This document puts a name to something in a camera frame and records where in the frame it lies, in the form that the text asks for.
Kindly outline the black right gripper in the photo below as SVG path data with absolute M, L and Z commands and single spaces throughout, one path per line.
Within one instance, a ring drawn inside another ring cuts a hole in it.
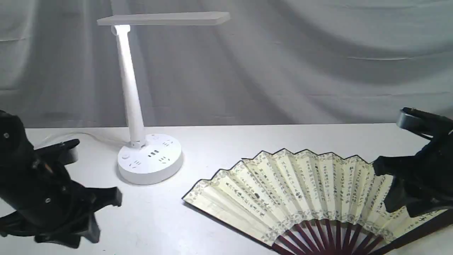
M 452 209 L 452 131 L 432 138 L 416 155 L 381 155 L 372 166 L 377 176 L 401 178 L 393 179 L 384 199 L 388 213 L 406 207 L 414 218 Z

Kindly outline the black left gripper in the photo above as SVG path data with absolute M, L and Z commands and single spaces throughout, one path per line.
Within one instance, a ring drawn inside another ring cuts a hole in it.
M 1 218 L 1 236 L 34 237 L 77 249 L 98 243 L 95 212 L 122 205 L 118 187 L 90 188 L 73 181 L 61 163 L 39 158 L 17 115 L 1 111 L 1 199 L 14 212 Z

